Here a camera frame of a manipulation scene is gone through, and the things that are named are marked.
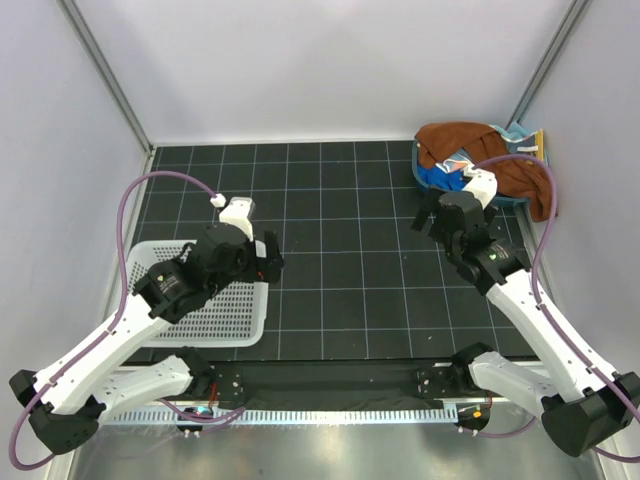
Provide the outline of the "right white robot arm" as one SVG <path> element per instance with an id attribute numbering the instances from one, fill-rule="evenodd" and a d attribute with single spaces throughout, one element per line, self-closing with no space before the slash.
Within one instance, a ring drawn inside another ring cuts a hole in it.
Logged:
<path id="1" fill-rule="evenodd" d="M 500 310 L 544 365 L 540 375 L 484 343 L 451 358 L 460 395 L 488 390 L 541 421 L 565 454 L 578 457 L 639 418 L 639 377 L 621 374 L 584 342 L 532 275 L 528 257 L 492 236 L 497 213 L 470 192 L 427 191 L 413 221 L 444 248 L 457 273 Z"/>

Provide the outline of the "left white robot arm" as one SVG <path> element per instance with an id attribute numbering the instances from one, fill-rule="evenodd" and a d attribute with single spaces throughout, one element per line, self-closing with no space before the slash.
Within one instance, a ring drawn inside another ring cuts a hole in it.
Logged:
<path id="1" fill-rule="evenodd" d="M 157 262 L 125 291 L 125 303 L 73 350 L 39 371 L 20 370 L 9 385 L 36 437 L 54 455 L 87 442 L 114 416 L 149 401 L 185 395 L 200 400 L 216 382 L 214 369 L 193 347 L 117 381 L 113 370 L 148 339 L 203 308 L 233 283 L 265 289 L 281 278 L 277 236 L 255 239 L 217 223 L 177 255 Z"/>

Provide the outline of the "brown towel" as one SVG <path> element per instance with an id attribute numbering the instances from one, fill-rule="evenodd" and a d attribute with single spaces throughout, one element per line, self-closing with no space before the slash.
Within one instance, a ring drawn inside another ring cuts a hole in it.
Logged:
<path id="1" fill-rule="evenodd" d="M 444 123 L 450 122 L 427 124 L 415 134 L 415 140 L 419 147 L 418 162 L 424 168 L 430 169 L 435 166 L 428 148 L 435 145 L 437 127 Z M 483 148 L 471 150 L 475 164 L 510 153 L 500 145 L 489 151 L 488 158 L 485 158 L 483 154 Z M 513 198 L 527 198 L 532 219 L 536 222 L 543 222 L 548 220 L 551 214 L 551 183 L 543 167 L 533 161 L 534 157 L 529 155 L 528 157 L 527 160 L 503 160 L 488 165 L 485 169 L 495 175 L 498 194 Z"/>

